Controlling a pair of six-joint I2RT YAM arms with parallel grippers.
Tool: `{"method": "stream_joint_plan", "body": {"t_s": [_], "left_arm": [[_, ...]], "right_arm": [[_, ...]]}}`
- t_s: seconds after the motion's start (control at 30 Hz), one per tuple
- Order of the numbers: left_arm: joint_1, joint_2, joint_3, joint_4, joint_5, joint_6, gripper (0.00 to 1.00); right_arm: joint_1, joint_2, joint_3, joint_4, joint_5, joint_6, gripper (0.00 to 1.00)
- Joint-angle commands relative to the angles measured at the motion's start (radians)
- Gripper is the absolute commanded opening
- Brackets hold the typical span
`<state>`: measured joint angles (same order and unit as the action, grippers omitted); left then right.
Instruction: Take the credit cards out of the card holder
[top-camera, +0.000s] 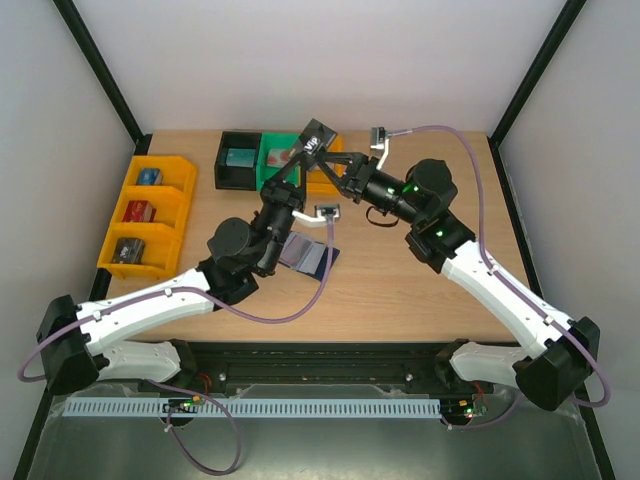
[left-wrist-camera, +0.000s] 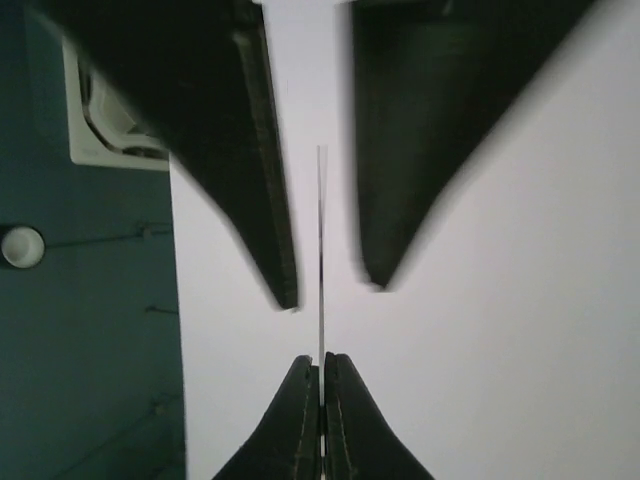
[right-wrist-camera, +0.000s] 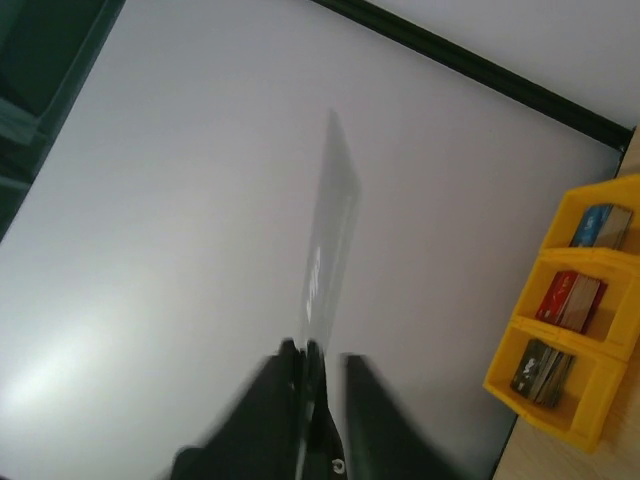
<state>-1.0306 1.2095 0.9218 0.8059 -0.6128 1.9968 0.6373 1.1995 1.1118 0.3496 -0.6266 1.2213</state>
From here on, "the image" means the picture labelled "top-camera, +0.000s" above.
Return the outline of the black VIP credit card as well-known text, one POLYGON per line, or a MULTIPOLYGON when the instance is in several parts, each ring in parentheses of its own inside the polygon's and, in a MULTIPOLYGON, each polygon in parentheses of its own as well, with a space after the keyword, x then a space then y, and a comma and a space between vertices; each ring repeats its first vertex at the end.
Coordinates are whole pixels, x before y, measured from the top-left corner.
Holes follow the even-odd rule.
POLYGON ((298 136, 290 150, 290 158, 309 171, 316 160, 328 151, 338 134, 319 120, 312 118, 298 136))

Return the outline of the blue card holder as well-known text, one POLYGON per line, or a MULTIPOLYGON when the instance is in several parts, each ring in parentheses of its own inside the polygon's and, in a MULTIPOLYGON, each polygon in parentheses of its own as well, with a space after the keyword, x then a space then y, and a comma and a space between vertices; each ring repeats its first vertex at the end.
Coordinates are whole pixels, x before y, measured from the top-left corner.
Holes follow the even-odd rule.
POLYGON ((335 235, 330 233, 322 242, 308 235, 292 232, 284 243, 278 263, 290 270, 326 282, 330 271, 340 255, 335 245, 335 235))

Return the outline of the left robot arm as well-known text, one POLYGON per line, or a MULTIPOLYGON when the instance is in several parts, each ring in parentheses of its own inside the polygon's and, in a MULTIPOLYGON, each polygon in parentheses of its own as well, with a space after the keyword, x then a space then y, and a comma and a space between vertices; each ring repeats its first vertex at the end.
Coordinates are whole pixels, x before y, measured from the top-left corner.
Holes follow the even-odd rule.
POLYGON ((251 222, 223 221, 208 242, 209 257, 197 267, 128 295, 77 304, 52 300, 36 333, 48 390, 69 394, 99 380, 162 382, 184 370, 179 350, 133 341, 133 336, 183 317, 233 310, 274 274, 294 219, 304 209, 306 188, 282 173, 267 179, 262 207, 251 222))

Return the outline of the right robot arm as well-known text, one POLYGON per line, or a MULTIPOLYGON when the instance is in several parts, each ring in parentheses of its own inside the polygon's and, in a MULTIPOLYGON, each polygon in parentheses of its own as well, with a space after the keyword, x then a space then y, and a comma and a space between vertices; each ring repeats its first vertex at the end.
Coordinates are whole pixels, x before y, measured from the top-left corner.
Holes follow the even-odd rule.
POLYGON ((489 255, 449 209, 457 188, 445 161, 424 159, 404 180, 361 153, 319 152, 314 163, 343 196, 408 223, 405 240, 415 258, 464 288, 516 339, 515 348, 450 344, 436 367, 443 389, 455 392, 471 381, 502 384, 554 411, 594 372, 599 327, 552 307, 489 255))

